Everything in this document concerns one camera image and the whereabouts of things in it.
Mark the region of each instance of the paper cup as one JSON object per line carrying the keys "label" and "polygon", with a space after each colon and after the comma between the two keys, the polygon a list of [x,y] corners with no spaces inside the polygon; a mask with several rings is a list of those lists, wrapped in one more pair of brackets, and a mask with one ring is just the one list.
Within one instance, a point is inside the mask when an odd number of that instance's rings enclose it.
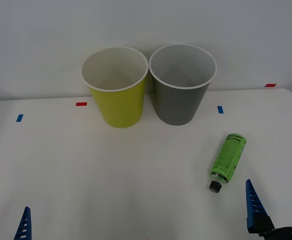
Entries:
{"label": "paper cup", "polygon": [[217,63],[206,50],[190,44],[168,45],[149,60],[154,108],[170,125],[190,122],[217,73]]}
{"label": "paper cup", "polygon": [[142,116],[148,61],[129,47],[111,47],[91,55],[81,76],[105,121],[127,128]]}

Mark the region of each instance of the red tape marker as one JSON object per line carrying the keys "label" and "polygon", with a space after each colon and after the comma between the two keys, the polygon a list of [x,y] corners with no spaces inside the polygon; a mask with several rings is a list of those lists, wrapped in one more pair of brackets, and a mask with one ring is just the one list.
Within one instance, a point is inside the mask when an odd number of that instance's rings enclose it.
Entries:
{"label": "red tape marker", "polygon": [[87,106],[87,102],[76,102],[76,106]]}
{"label": "red tape marker", "polygon": [[276,83],[268,83],[265,85],[265,88],[273,88],[276,86]]}

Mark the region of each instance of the tape marker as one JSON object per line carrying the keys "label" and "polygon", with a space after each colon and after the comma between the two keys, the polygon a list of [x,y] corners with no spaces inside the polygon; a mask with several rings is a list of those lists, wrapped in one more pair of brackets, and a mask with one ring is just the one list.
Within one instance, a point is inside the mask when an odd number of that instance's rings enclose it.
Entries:
{"label": "tape marker", "polygon": [[276,86],[276,83],[268,83],[265,85],[265,88],[273,88]]}
{"label": "tape marker", "polygon": [[18,123],[21,122],[22,119],[23,119],[23,116],[24,116],[24,114],[19,114],[18,117],[17,117],[16,122],[18,122]]}
{"label": "tape marker", "polygon": [[218,113],[219,114],[223,114],[224,113],[222,106],[217,106],[217,109],[218,109]]}
{"label": "tape marker", "polygon": [[87,106],[87,102],[76,102],[76,106]]}

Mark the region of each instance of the yellow paper cup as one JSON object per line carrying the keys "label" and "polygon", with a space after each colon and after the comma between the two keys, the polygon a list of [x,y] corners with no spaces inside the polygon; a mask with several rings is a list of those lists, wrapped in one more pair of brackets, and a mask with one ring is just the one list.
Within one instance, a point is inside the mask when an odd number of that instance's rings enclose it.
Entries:
{"label": "yellow paper cup", "polygon": [[91,55],[81,67],[84,83],[105,121],[133,126],[142,116],[148,61],[130,47],[111,47]]}

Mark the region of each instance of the cup rim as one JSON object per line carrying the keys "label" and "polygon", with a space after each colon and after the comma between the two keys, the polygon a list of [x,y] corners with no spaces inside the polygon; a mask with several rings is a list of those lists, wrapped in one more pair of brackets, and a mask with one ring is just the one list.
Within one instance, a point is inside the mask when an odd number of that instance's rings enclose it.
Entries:
{"label": "cup rim", "polygon": [[[110,89],[110,90],[108,90],[108,89],[101,89],[101,88],[98,88],[98,87],[95,87],[95,86],[89,84],[89,83],[84,79],[84,77],[83,77],[83,66],[84,66],[84,63],[85,63],[85,62],[86,62],[91,56],[93,56],[93,55],[95,55],[95,54],[97,54],[97,53],[100,53],[100,52],[102,52],[102,51],[108,50],[108,49],[128,49],[128,50],[132,50],[132,51],[138,53],[138,54],[144,59],[144,61],[145,61],[145,63],[146,63],[146,71],[145,71],[144,75],[143,75],[143,76],[142,76],[137,82],[135,82],[134,84],[129,85],[129,86],[127,86],[127,87],[120,88],[120,89]],[[101,49],[101,50],[99,50],[99,51],[96,51],[96,52],[94,52],[93,54],[91,54],[88,58],[86,58],[86,59],[82,62],[82,64],[81,64],[81,68],[80,68],[80,76],[81,76],[81,79],[83,80],[83,82],[84,82],[89,88],[92,88],[92,89],[95,89],[95,90],[97,90],[97,91],[101,91],[101,92],[115,93],[115,92],[121,92],[121,91],[124,91],[124,90],[127,90],[127,89],[131,89],[132,87],[138,85],[138,84],[139,84],[140,82],[142,82],[143,79],[146,77],[146,75],[147,75],[147,73],[148,73],[148,70],[149,70],[149,63],[148,63],[148,61],[147,61],[147,58],[146,58],[146,57],[144,56],[144,54],[142,54],[140,51],[138,51],[138,50],[136,50],[136,49],[134,49],[134,48],[128,47],[128,46],[111,46],[111,47],[103,48],[103,49]]]}
{"label": "cup rim", "polygon": [[[160,80],[160,79],[159,79],[159,78],[153,73],[153,70],[152,70],[152,64],[151,64],[151,62],[152,62],[152,59],[153,59],[154,55],[155,55],[157,52],[159,52],[160,50],[162,50],[162,49],[165,49],[165,48],[168,48],[168,47],[172,47],[172,46],[178,46],[178,45],[179,45],[179,46],[182,45],[182,46],[189,46],[189,47],[197,48],[197,49],[199,49],[199,50],[205,52],[206,54],[208,54],[208,55],[211,57],[211,59],[213,60],[214,64],[215,64],[215,72],[214,72],[214,75],[213,75],[208,81],[204,82],[203,84],[196,85],[196,86],[175,86],[175,85],[171,85],[171,84],[168,84],[167,82],[164,82],[164,81]],[[154,53],[151,55],[151,57],[150,57],[150,59],[149,59],[148,68],[149,68],[149,71],[150,71],[151,75],[152,75],[157,81],[159,81],[160,83],[162,83],[162,84],[164,84],[164,85],[166,85],[166,86],[168,86],[168,87],[170,87],[170,88],[174,88],[174,89],[190,90],[190,89],[198,89],[198,88],[201,88],[201,87],[203,87],[203,86],[209,84],[209,83],[215,78],[215,76],[216,76],[216,74],[217,74],[217,68],[218,68],[218,67],[217,67],[217,61],[215,60],[215,58],[213,57],[213,55],[212,55],[210,52],[208,52],[207,50],[205,50],[204,48],[199,47],[199,46],[196,46],[196,45],[193,45],[193,44],[179,43],[179,44],[169,44],[169,45],[165,45],[165,46],[162,46],[162,47],[158,48],[156,51],[154,51]]]}

